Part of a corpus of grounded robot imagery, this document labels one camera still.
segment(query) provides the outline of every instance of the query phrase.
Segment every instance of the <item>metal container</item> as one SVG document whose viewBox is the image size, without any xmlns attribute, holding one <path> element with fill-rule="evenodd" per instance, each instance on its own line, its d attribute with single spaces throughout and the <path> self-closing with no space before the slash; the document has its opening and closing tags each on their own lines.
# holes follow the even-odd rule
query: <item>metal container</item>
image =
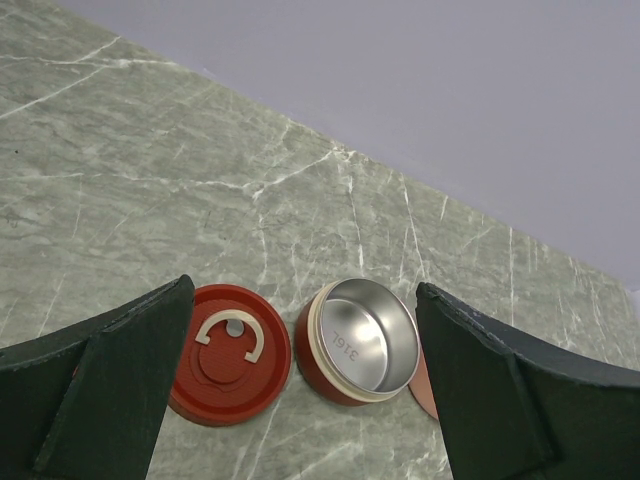
<svg viewBox="0 0 640 480">
<path fill-rule="evenodd" d="M 412 379 L 418 331 L 403 303 L 372 280 L 327 285 L 303 309 L 295 333 L 305 379 L 342 405 L 381 402 Z"/>
</svg>

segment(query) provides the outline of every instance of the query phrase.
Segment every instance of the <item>lid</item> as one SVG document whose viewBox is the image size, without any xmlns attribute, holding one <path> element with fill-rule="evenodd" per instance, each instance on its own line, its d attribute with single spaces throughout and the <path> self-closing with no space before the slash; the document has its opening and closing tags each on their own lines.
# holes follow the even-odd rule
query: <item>lid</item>
<svg viewBox="0 0 640 480">
<path fill-rule="evenodd" d="M 236 285 L 201 287 L 169 405 L 200 425 L 244 422 L 275 400 L 290 367 L 287 329 L 265 299 Z"/>
</svg>

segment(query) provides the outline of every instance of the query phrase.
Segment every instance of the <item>lid handle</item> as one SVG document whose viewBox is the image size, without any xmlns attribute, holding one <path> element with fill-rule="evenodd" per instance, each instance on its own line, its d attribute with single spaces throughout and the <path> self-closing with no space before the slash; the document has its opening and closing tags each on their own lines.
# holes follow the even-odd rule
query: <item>lid handle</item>
<svg viewBox="0 0 640 480">
<path fill-rule="evenodd" d="M 209 318 L 207 318 L 200 330 L 198 330 L 198 334 L 196 335 L 196 342 L 201 343 L 202 345 L 209 345 L 211 338 L 209 338 L 209 330 L 213 328 L 213 326 L 223 320 L 241 320 L 251 327 L 253 333 L 256 335 L 256 347 L 253 349 L 253 352 L 247 352 L 244 356 L 244 359 L 251 363 L 256 363 L 262 354 L 262 350 L 264 349 L 264 332 L 262 331 L 262 326 L 260 323 L 247 312 L 243 312 L 242 310 L 223 310 L 218 313 L 214 313 Z"/>
</svg>

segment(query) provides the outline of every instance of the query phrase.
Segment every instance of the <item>white vein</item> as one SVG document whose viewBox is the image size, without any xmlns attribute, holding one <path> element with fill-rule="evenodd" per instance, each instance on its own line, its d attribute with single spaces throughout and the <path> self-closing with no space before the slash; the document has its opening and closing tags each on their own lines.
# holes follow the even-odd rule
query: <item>white vein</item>
<svg viewBox="0 0 640 480">
<path fill-rule="evenodd" d="M 80 212 L 82 211 L 82 177 L 80 177 L 80 186 L 78 187 L 78 214 L 76 215 L 76 224 L 73 227 L 73 235 L 71 235 L 71 239 L 76 238 L 76 233 L 78 232 L 78 223 L 80 222 Z"/>
<path fill-rule="evenodd" d="M 129 213 L 127 213 L 127 214 L 122 218 L 122 220 L 120 220 L 120 221 L 118 222 L 118 224 L 117 224 L 115 227 L 113 227 L 113 229 L 111 230 L 111 232 L 109 232 L 109 235 L 107 235 L 107 237 L 102 241 L 102 243 L 103 243 L 103 244 L 106 244 L 106 243 L 107 243 L 107 240 L 109 240 L 109 239 L 113 236 L 113 234 L 114 234 L 114 233 L 116 233 L 116 230 L 118 230 L 118 229 L 122 226 L 122 224 L 123 224 L 124 222 L 126 222 L 127 220 L 129 220 L 129 217 L 131 216 L 131 214 L 133 214 L 133 212 L 135 212 L 135 209 L 133 209 L 133 210 L 131 210 Z"/>
<path fill-rule="evenodd" d="M 42 103 L 42 102 L 46 102 L 47 100 L 56 97 L 58 95 L 60 95 L 63 92 L 66 92 L 67 90 L 69 90 L 70 88 L 75 87 L 76 85 L 80 85 L 83 82 L 86 82 L 87 80 L 89 80 L 90 78 L 92 78 L 93 76 L 97 75 L 98 73 L 100 73 L 102 70 L 104 70 L 107 67 L 99 67 L 97 70 L 94 70 L 93 72 L 91 72 L 89 75 L 86 75 L 84 77 L 82 77 L 79 80 L 76 80 L 73 83 L 70 83 L 69 85 L 67 85 L 66 87 L 61 88 L 60 90 L 56 90 L 53 93 L 50 93 L 49 95 L 45 95 L 44 97 L 40 97 L 37 98 L 35 100 L 32 100 L 29 103 L 25 103 L 24 105 L 21 105 L 19 107 L 14 108 L 13 110 L 9 110 L 8 112 L 5 112 L 3 114 L 0 114 L 0 120 L 4 120 L 5 118 L 13 115 L 14 113 L 18 113 L 21 112 L 22 110 L 25 110 L 33 105 L 36 105 L 38 103 Z"/>
<path fill-rule="evenodd" d="M 291 245 L 291 266 L 293 267 L 293 281 L 296 283 L 298 296 L 302 298 L 302 292 L 300 292 L 300 289 L 302 287 L 300 287 L 300 278 L 298 277 L 298 269 L 296 267 L 296 245 L 297 244 L 298 244 L 297 242 L 294 242 Z"/>
<path fill-rule="evenodd" d="M 49 321 L 49 316 L 51 315 L 51 310 L 53 310 L 53 306 L 56 303 L 56 300 L 58 299 L 58 295 L 60 295 L 60 290 L 62 289 L 62 285 L 64 284 L 64 279 L 67 277 L 67 272 L 64 272 L 64 274 L 62 275 L 62 278 L 60 279 L 60 283 L 58 283 L 58 287 L 56 288 L 56 293 L 53 295 L 53 299 L 51 299 L 51 303 L 49 304 L 49 308 L 47 309 L 47 314 L 44 316 L 44 320 L 42 321 L 42 325 L 40 325 L 40 330 L 38 330 L 38 337 L 40 337 L 40 335 L 42 335 L 42 332 L 44 331 L 44 327 L 47 324 L 47 322 Z"/>
<path fill-rule="evenodd" d="M 283 176 L 279 177 L 278 179 L 274 180 L 273 182 L 265 183 L 260 190 L 258 190 L 257 192 L 255 192 L 253 194 L 253 196 L 252 196 L 253 201 L 254 202 L 257 201 L 258 198 L 260 198 L 260 196 L 264 193 L 264 191 L 267 188 L 279 185 L 282 182 L 284 182 L 285 180 L 288 180 L 291 177 L 295 177 L 296 175 L 301 174 L 302 172 L 308 170 L 309 168 L 311 168 L 311 167 L 313 167 L 315 165 L 318 165 L 321 162 L 324 162 L 325 160 L 327 160 L 331 156 L 332 153 L 334 153 L 334 149 L 329 150 L 322 158 L 316 160 L 315 162 L 312 162 L 312 163 L 310 163 L 310 164 L 308 164 L 308 165 L 306 165 L 306 166 L 304 166 L 304 167 L 302 167 L 302 168 L 300 168 L 300 169 L 298 169 L 298 170 L 296 170 L 294 172 L 288 173 L 287 175 L 283 175 Z"/>
<path fill-rule="evenodd" d="M 271 416 L 269 417 L 269 422 L 267 423 L 267 428 L 265 429 L 264 435 L 262 436 L 262 440 L 260 440 L 260 444 L 258 445 L 258 450 L 256 451 L 256 455 L 253 459 L 253 465 L 251 467 L 251 471 L 249 472 L 249 475 L 247 476 L 247 480 L 251 480 L 253 478 L 253 475 L 256 473 L 256 467 L 258 466 L 260 455 L 262 455 L 262 447 L 264 446 L 264 442 L 267 439 L 267 435 L 269 435 L 269 432 L 271 431 L 271 423 L 273 422 L 273 417 L 276 416 L 276 412 L 280 407 L 281 401 L 282 401 L 282 398 L 280 398 L 278 402 L 275 404 L 275 406 L 273 407 L 273 411 L 271 412 Z"/>
<path fill-rule="evenodd" d="M 484 230 L 483 232 L 480 232 L 476 235 L 474 235 L 473 237 L 471 237 L 469 240 L 467 240 L 465 242 L 464 245 L 462 245 L 462 248 L 460 249 L 460 251 L 464 251 L 469 245 L 471 245 L 473 242 L 475 242 L 476 240 L 480 240 L 482 237 L 484 237 L 487 233 L 489 233 L 491 230 L 493 230 L 493 227 L 489 227 L 486 230 Z"/>
<path fill-rule="evenodd" d="M 316 468 L 318 465 L 322 465 L 326 461 L 331 460 L 336 455 L 341 454 L 344 450 L 354 450 L 354 453 L 359 451 L 359 449 L 357 448 L 356 445 L 353 444 L 353 442 L 345 443 L 344 445 L 341 445 L 338 448 L 330 451 L 329 453 L 327 453 L 325 456 L 323 456 L 319 460 L 317 460 L 317 461 L 315 461 L 313 463 L 310 463 L 303 470 L 300 470 L 299 473 L 297 473 L 297 474 L 295 474 L 295 475 L 293 475 L 291 477 L 288 477 L 287 480 L 302 480 L 306 473 L 310 472 L 311 470 Z"/>
<path fill-rule="evenodd" d="M 180 148 L 178 149 L 178 151 L 176 152 L 176 154 L 173 156 L 173 160 L 175 160 L 176 158 L 178 158 L 180 156 L 180 154 L 182 153 L 182 151 L 184 150 L 184 142 L 182 143 L 182 145 L 180 145 Z"/>
<path fill-rule="evenodd" d="M 407 211 L 409 212 L 409 221 L 411 222 L 411 231 L 413 232 L 413 241 L 416 245 L 416 251 L 418 252 L 418 258 L 420 259 L 420 270 L 422 275 L 426 276 L 429 279 L 429 275 L 427 275 L 427 271 L 424 268 L 424 261 L 422 260 L 422 254 L 420 253 L 420 247 L 418 246 L 418 235 L 416 233 L 416 226 L 413 223 L 413 213 L 411 212 L 411 204 L 409 203 L 409 193 L 407 192 L 407 184 L 404 181 L 404 175 L 400 175 L 400 179 L 402 180 L 402 189 L 404 191 L 404 201 L 407 204 Z"/>
<path fill-rule="evenodd" d="M 400 257 L 400 268 L 398 269 L 398 285 L 402 281 L 404 275 L 404 252 L 407 249 L 407 237 L 409 236 L 409 227 L 404 229 L 404 243 L 402 244 L 402 256 Z"/>
<path fill-rule="evenodd" d="M 444 202 L 442 202 L 442 211 L 440 212 L 440 221 L 444 218 L 444 212 L 447 210 L 447 202 L 449 201 L 449 195 L 444 196 Z"/>
<path fill-rule="evenodd" d="M 2 332 L 4 332 L 5 327 L 9 323 L 9 317 L 11 317 L 11 312 L 13 312 L 13 309 L 15 308 L 16 303 L 18 303 L 17 298 L 13 301 L 13 303 L 11 304 L 11 307 L 9 307 L 9 311 L 7 312 L 7 315 L 4 317 L 4 322 L 2 322 L 2 328 L 0 328 L 0 337 L 2 337 Z"/>
<path fill-rule="evenodd" d="M 93 57 L 95 57 L 97 54 L 99 54 L 101 51 L 103 51 L 106 48 L 109 48 L 111 45 L 113 45 L 114 43 L 116 43 L 118 40 L 120 40 L 120 37 L 116 37 L 113 40 L 111 40 L 108 43 L 105 43 L 103 46 L 96 48 L 95 50 L 87 53 L 84 57 L 80 57 L 77 60 L 72 61 L 71 63 L 80 63 L 80 62 L 84 62 L 85 60 L 89 60 Z"/>
<path fill-rule="evenodd" d="M 513 289 L 513 228 L 509 227 L 509 283 L 511 287 L 511 325 L 515 316 L 515 293 Z"/>
<path fill-rule="evenodd" d="M 358 225 L 358 216 L 356 215 L 356 204 L 353 202 L 353 177 L 349 177 L 347 183 L 349 191 L 349 200 L 351 200 L 351 209 L 353 210 L 353 223 L 356 226 L 356 234 L 358 236 L 358 263 L 360 264 L 360 275 L 364 277 L 364 252 L 362 249 L 362 237 L 360 236 L 360 225 Z"/>
<path fill-rule="evenodd" d="M 1 212 L 2 210 L 4 210 L 5 208 L 9 208 L 11 205 L 15 205 L 16 203 L 18 203 L 18 202 L 20 202 L 20 201 L 24 200 L 25 198 L 27 198 L 27 197 L 28 197 L 28 196 L 30 196 L 30 195 L 31 195 L 31 194 L 29 193 L 29 194 L 24 195 L 24 196 L 22 196 L 22 197 L 20 197 L 20 198 L 16 198 L 15 200 L 12 200 L 12 201 L 11 201 L 11 202 L 9 202 L 9 203 L 4 204 L 2 207 L 0 207 L 0 212 Z"/>
<path fill-rule="evenodd" d="M 267 268 L 268 268 L 267 241 L 264 237 L 264 230 L 263 230 L 263 224 L 262 224 L 263 221 L 264 221 L 264 217 L 261 214 L 259 214 L 258 226 L 260 227 L 260 229 L 258 230 L 258 235 L 260 236 L 260 242 L 262 243 L 262 251 L 263 251 L 263 258 L 264 258 L 264 268 L 262 269 L 262 273 L 260 274 L 260 277 L 258 277 L 259 285 L 262 285 L 262 283 L 264 282 L 264 279 L 267 276 Z"/>
<path fill-rule="evenodd" d="M 591 278 L 589 278 L 589 285 L 591 287 L 591 307 L 593 310 L 593 318 L 595 319 L 596 323 L 598 324 L 598 328 L 600 329 L 600 333 L 602 334 L 602 338 L 604 340 L 606 340 L 606 335 L 604 334 L 604 330 L 602 328 L 602 323 L 600 322 L 600 317 L 601 317 L 601 312 L 600 312 L 600 306 L 598 305 L 598 294 L 595 291 L 595 288 L 593 287 L 593 282 L 591 281 Z"/>
<path fill-rule="evenodd" d="M 233 467 L 233 477 L 231 480 L 236 480 L 238 478 L 238 473 L 240 473 L 240 467 L 242 466 L 242 461 L 244 460 L 245 455 L 247 454 L 248 446 L 245 445 L 238 449 L 238 457 L 236 458 L 236 464 Z"/>
</svg>

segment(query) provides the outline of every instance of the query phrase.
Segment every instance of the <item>marble countertop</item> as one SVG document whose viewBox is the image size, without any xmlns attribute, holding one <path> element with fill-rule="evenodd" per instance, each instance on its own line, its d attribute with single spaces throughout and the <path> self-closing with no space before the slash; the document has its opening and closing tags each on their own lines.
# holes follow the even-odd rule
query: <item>marble countertop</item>
<svg viewBox="0 0 640 480">
<path fill-rule="evenodd" d="M 410 306 L 429 280 L 589 357 L 640 368 L 622 286 L 48 1 L 0 0 L 0 347 L 188 273 L 255 290 L 291 330 L 329 281 Z M 262 415 L 168 410 L 150 479 L 450 479 L 408 391 L 334 406 L 296 368 Z"/>
</svg>

